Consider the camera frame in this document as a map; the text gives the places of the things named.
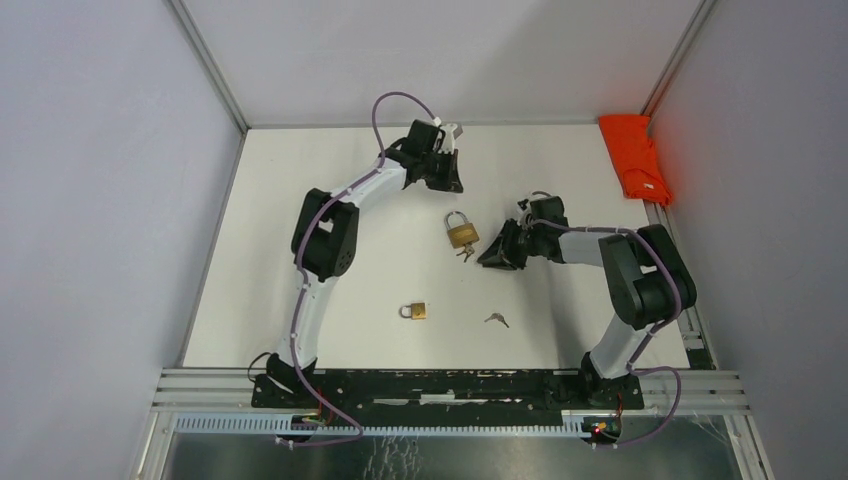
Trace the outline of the silver key bunch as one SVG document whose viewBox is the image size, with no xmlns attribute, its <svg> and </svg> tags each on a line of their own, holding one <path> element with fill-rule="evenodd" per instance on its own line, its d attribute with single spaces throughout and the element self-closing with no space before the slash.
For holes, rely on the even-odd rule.
<svg viewBox="0 0 848 480">
<path fill-rule="evenodd" d="M 468 243 L 462 246 L 461 250 L 456 254 L 456 256 L 461 257 L 463 262 L 466 263 L 474 254 L 474 246 L 471 243 Z"/>
</svg>

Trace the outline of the large brass padlock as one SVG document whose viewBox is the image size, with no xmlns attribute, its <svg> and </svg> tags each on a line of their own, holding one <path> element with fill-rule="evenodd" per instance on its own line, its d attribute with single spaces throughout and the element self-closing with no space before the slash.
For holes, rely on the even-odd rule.
<svg viewBox="0 0 848 480">
<path fill-rule="evenodd" d="M 461 211 L 451 211 L 444 217 L 444 225 L 449 242 L 454 249 L 472 248 L 480 241 L 479 234 L 467 215 Z"/>
</svg>

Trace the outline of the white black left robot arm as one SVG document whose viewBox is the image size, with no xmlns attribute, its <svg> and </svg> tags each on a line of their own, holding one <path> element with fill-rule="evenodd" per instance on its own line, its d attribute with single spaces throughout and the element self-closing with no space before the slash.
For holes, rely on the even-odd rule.
<svg viewBox="0 0 848 480">
<path fill-rule="evenodd" d="M 422 182 L 432 191 L 460 194 L 457 139 L 462 127 L 439 119 L 415 120 L 406 136 L 386 146 L 358 178 L 335 189 L 313 188 L 304 197 L 291 250 L 299 284 L 284 334 L 267 362 L 275 392 L 290 407 L 314 394 L 308 375 L 329 299 L 357 252 L 360 216 L 395 193 Z"/>
</svg>

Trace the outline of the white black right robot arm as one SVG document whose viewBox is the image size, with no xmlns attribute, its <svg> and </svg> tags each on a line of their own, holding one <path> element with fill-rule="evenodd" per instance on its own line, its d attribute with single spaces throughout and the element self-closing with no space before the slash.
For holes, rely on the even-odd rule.
<svg viewBox="0 0 848 480">
<path fill-rule="evenodd" d="M 668 230 L 651 224 L 624 227 L 572 226 L 558 196 L 535 194 L 519 201 L 478 257 L 484 268 L 522 270 L 531 257 L 555 264 L 602 269 L 614 315 L 599 343 L 581 360 L 580 400 L 602 408 L 633 376 L 636 361 L 660 330 L 697 300 L 697 287 Z"/>
</svg>

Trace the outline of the small keys on table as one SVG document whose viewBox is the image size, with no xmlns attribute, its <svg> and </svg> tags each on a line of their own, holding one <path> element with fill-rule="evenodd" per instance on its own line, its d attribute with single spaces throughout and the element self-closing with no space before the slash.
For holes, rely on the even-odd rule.
<svg viewBox="0 0 848 480">
<path fill-rule="evenodd" d="M 503 325 L 503 326 L 505 326 L 506 328 L 508 328 L 508 327 L 509 327 L 509 325 L 508 325 L 508 323 L 506 322 L 506 320 L 505 320 L 504 316 L 503 316 L 502 314 L 500 314 L 500 313 L 497 313 L 497 312 L 494 312 L 494 313 L 492 313 L 491 315 L 489 315 L 489 316 L 488 316 L 488 317 L 484 320 L 484 322 L 485 322 L 485 323 L 488 323 L 488 322 L 496 322 L 496 323 L 502 324 L 502 325 Z"/>
</svg>

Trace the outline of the small brass padlock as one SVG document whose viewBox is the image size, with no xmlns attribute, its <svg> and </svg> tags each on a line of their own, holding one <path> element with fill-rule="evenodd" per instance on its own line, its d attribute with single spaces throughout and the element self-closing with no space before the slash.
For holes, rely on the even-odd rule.
<svg viewBox="0 0 848 480">
<path fill-rule="evenodd" d="M 410 320 L 424 320 L 427 318 L 427 306 L 424 302 L 414 302 L 402 305 L 398 314 L 401 318 Z"/>
</svg>

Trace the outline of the orange folded cloth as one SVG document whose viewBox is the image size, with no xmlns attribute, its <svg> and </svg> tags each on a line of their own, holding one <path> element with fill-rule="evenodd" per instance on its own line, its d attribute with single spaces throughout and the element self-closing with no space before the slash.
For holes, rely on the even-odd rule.
<svg viewBox="0 0 848 480">
<path fill-rule="evenodd" d="M 659 167 L 650 121 L 644 115 L 613 114 L 600 116 L 598 125 L 623 195 L 668 207 L 674 195 Z"/>
</svg>

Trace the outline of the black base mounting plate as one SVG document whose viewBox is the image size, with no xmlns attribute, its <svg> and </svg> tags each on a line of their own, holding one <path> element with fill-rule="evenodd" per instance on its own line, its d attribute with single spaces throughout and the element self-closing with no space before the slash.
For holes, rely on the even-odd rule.
<svg viewBox="0 0 848 480">
<path fill-rule="evenodd" d="M 589 395 L 580 370 L 312 369 L 304 390 L 279 386 L 265 372 L 254 379 L 251 405 L 317 410 L 333 426 L 347 414 L 364 427 L 558 426 L 566 410 L 617 413 L 645 406 L 639 380 Z"/>
</svg>

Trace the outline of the left aluminium corner post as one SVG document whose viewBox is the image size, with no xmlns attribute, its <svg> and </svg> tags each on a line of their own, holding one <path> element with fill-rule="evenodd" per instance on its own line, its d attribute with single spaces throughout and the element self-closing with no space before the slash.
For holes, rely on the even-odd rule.
<svg viewBox="0 0 848 480">
<path fill-rule="evenodd" d="M 166 0 L 164 4 L 170 9 L 179 29 L 186 38 L 195 57 L 200 63 L 204 74 L 221 102 L 226 114 L 241 135 L 245 135 L 250 129 L 241 107 L 230 88 L 223 71 L 214 58 L 208 43 L 206 42 L 197 22 L 195 21 L 189 6 L 183 0 Z"/>
</svg>

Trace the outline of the aluminium corner frame post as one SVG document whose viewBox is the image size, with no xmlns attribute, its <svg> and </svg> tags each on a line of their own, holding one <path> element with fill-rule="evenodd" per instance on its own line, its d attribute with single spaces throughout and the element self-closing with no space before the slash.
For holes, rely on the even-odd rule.
<svg viewBox="0 0 848 480">
<path fill-rule="evenodd" d="M 672 50 L 668 61 L 661 70 L 660 76 L 650 91 L 640 114 L 653 118 L 660 110 L 664 98 L 670 91 L 673 82 L 679 75 L 684 62 L 695 46 L 701 32 L 716 8 L 721 4 L 719 0 L 701 0 L 688 21 L 683 33 Z"/>
</svg>

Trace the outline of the aluminium front frame rail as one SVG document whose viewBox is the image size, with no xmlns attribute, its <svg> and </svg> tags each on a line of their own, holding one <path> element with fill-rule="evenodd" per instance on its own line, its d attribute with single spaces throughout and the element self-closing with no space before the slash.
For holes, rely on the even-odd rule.
<svg viewBox="0 0 848 480">
<path fill-rule="evenodd" d="M 161 373 L 131 477 L 159 479 L 179 432 L 571 437 L 605 442 L 632 417 L 717 417 L 745 479 L 773 472 L 739 375 L 685 370 L 596 387 L 574 370 L 316 370 L 311 384 L 272 371 L 172 368 Z"/>
</svg>

